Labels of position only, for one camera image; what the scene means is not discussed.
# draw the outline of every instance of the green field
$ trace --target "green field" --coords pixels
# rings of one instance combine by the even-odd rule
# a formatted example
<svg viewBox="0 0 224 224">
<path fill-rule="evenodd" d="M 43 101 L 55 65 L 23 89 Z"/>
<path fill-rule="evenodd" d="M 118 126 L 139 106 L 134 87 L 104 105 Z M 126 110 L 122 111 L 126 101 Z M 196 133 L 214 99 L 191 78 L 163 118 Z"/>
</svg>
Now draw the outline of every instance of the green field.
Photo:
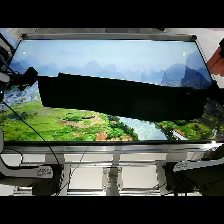
<svg viewBox="0 0 224 224">
<path fill-rule="evenodd" d="M 118 117 L 81 110 L 43 107 L 41 102 L 27 102 L 12 108 L 46 141 L 135 141 L 134 129 Z M 6 141 L 41 141 L 9 109 L 0 112 L 0 127 Z"/>
</svg>

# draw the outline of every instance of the screen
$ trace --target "screen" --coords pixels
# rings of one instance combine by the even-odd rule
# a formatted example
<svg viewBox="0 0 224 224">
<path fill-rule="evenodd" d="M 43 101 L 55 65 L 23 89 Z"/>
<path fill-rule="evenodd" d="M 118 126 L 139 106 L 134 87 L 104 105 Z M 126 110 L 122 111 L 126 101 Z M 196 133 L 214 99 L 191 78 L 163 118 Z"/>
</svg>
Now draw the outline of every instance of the screen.
<svg viewBox="0 0 224 224">
<path fill-rule="evenodd" d="M 10 67 L 19 73 L 33 67 L 39 76 L 61 72 L 195 89 L 206 89 L 212 82 L 195 42 L 23 40 Z M 128 93 L 120 97 L 125 101 Z M 200 119 L 152 123 L 94 111 L 43 107 L 37 83 L 23 92 L 7 90 L 4 101 L 47 141 L 198 140 L 224 134 L 224 125 L 220 123 L 218 130 L 215 127 L 220 116 L 211 112 L 221 108 L 212 102 Z M 0 122 L 6 141 L 41 140 L 4 105 Z"/>
</svg>

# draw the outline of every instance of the screen frame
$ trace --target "screen frame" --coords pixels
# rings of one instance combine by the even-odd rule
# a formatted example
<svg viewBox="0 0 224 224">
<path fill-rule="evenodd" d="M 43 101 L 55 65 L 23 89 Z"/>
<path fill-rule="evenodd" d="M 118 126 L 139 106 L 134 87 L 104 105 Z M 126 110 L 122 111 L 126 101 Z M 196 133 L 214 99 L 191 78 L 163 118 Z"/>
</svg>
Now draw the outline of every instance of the screen frame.
<svg viewBox="0 0 224 224">
<path fill-rule="evenodd" d="M 201 53 L 196 35 L 186 34 L 169 34 L 169 33 L 157 33 L 157 34 L 133 34 L 133 33 L 57 33 L 57 34 L 23 34 L 23 40 L 157 40 L 157 41 L 183 41 L 183 42 L 195 42 L 198 51 L 200 52 L 206 68 L 206 58 Z M 142 141 L 47 141 L 51 146 L 99 146 L 102 149 L 107 146 L 144 146 L 144 145 L 189 145 L 189 144 L 213 144 L 212 140 L 142 140 Z M 224 143 L 224 140 L 215 141 L 216 143 Z M 43 141 L 5 141 L 5 146 L 16 147 L 46 147 L 46 143 Z"/>
</svg>

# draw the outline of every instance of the water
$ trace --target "water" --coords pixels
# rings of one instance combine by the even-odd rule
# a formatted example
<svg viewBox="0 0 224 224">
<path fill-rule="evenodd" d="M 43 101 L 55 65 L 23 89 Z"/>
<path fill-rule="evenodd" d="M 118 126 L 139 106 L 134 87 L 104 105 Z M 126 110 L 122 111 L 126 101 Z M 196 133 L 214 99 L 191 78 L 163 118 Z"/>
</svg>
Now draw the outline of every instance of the water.
<svg viewBox="0 0 224 224">
<path fill-rule="evenodd" d="M 125 117 L 119 118 L 121 122 L 134 128 L 139 140 L 167 140 L 166 135 L 153 123 Z"/>
</svg>

